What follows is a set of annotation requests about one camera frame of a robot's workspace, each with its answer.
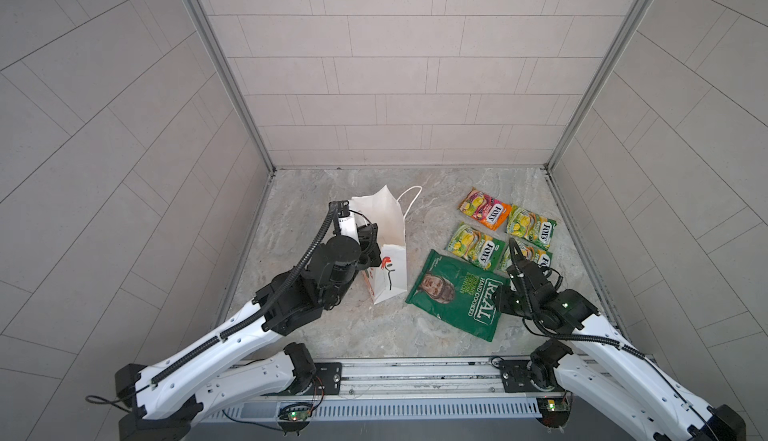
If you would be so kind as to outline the green Fox's candy bag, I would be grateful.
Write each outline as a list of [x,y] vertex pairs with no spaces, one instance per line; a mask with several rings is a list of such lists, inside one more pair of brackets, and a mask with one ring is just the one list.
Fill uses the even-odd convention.
[[505,242],[461,222],[445,250],[473,266],[494,271],[499,267],[505,248]]
[[[532,243],[529,243],[523,239],[514,238],[514,241],[519,246],[524,257],[530,261],[536,262],[540,266],[550,266],[552,261],[552,254]],[[503,256],[499,263],[497,270],[499,272],[505,272],[508,267],[511,266],[511,252],[510,246],[504,249]]]

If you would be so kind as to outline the white flowered paper bag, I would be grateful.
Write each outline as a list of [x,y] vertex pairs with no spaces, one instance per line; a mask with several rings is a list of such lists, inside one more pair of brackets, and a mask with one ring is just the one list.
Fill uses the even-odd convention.
[[380,261],[363,272],[374,304],[407,291],[405,220],[423,187],[415,185],[395,197],[387,186],[373,195],[352,197],[350,208],[378,226]]

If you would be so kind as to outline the green Fox's spring tea bag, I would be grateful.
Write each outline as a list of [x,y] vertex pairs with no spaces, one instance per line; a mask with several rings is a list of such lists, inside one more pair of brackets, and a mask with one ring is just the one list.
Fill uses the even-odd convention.
[[507,219],[506,233],[549,250],[558,221],[513,205]]

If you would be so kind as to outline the dark green snack packet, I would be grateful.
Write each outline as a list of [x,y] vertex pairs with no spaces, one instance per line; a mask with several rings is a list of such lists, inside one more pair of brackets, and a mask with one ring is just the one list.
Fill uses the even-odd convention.
[[494,295],[504,286],[507,278],[431,250],[406,303],[491,342],[500,317]]

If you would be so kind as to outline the orange Fox's fruits candy bag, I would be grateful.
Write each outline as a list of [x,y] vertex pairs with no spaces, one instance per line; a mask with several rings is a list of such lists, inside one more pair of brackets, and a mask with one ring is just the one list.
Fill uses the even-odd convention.
[[459,204],[458,210],[486,228],[497,230],[512,212],[512,206],[473,188]]

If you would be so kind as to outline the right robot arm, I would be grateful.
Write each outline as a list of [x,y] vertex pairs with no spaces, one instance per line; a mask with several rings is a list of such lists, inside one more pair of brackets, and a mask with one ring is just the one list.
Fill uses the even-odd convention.
[[552,270],[522,258],[507,269],[511,283],[493,297],[545,341],[525,370],[496,363],[503,377],[542,392],[562,393],[541,406],[559,420],[569,395],[589,403],[636,440],[744,440],[746,423],[730,406],[715,407],[665,373],[632,345],[579,292],[549,280]]

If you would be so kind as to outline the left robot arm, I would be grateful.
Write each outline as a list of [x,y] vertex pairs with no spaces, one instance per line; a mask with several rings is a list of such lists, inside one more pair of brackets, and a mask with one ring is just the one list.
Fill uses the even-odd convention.
[[220,326],[161,362],[121,368],[116,391],[128,412],[120,439],[181,440],[205,418],[250,398],[308,391],[317,368],[302,343],[251,364],[242,360],[339,305],[357,274],[380,263],[377,234],[374,223],[342,219],[330,239]]

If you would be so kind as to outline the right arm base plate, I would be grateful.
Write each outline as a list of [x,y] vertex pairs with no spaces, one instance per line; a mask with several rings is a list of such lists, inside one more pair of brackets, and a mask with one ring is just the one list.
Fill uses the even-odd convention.
[[495,357],[491,365],[499,371],[506,393],[564,392],[554,370],[541,361]]

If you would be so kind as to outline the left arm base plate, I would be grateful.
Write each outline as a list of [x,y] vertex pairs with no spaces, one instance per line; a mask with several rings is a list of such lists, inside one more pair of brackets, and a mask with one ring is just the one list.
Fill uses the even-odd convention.
[[309,396],[318,395],[321,391],[326,395],[337,395],[340,392],[342,370],[341,362],[316,363],[313,374],[301,371],[287,388],[268,393],[268,396]]

